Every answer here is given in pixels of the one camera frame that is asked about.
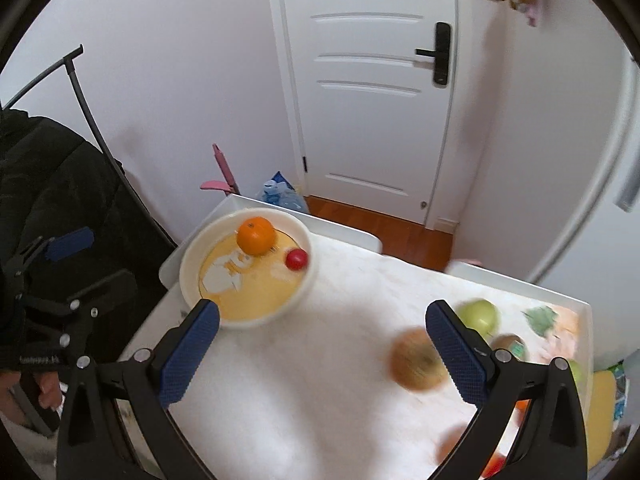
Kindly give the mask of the person's left hand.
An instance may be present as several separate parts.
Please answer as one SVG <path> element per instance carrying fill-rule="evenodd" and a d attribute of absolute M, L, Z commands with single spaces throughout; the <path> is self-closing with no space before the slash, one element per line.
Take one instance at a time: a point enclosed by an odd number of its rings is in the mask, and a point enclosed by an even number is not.
<path fill-rule="evenodd" d="M 60 426 L 62 401 L 57 372 L 1 371 L 1 413 L 14 424 L 50 436 Z"/>

